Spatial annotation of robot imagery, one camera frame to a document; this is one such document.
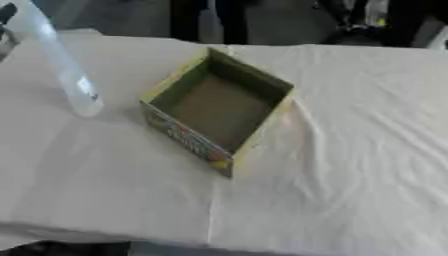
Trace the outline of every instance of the person's leg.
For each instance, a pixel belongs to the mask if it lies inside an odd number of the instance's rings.
[[[431,13],[440,21],[448,25],[448,1],[433,0],[431,4]]]
[[[185,41],[199,41],[199,15],[204,0],[171,0],[171,37]]]
[[[423,25],[427,9],[422,0],[390,0],[385,46],[410,47]]]
[[[225,44],[247,44],[246,6],[242,0],[216,0],[216,12],[224,27]]]

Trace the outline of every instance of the dark floor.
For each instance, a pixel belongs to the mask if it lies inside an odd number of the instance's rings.
[[[33,0],[59,29],[94,28],[106,35],[168,37],[168,0]],[[313,0],[264,0],[249,9],[251,44],[317,43],[334,28]],[[202,38],[215,38],[204,12]]]

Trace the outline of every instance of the black pants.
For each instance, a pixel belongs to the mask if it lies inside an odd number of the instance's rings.
[[[429,16],[448,23],[448,0],[390,0],[384,44],[410,47]]]
[[[207,0],[171,0],[171,36],[199,41],[199,15]],[[216,0],[216,11],[224,28],[225,44],[247,44],[246,8],[242,0]]]

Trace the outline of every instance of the yellow box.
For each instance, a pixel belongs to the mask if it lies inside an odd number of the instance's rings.
[[[263,127],[289,105],[293,85],[208,48],[143,94],[148,123],[226,177]]]

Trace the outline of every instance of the table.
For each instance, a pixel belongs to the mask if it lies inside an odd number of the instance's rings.
[[[72,35],[106,102],[69,109],[33,41],[0,65],[0,245],[156,241],[303,255],[445,255],[448,56],[343,46],[220,47],[296,85],[226,180],[147,128],[137,97],[204,46]]]

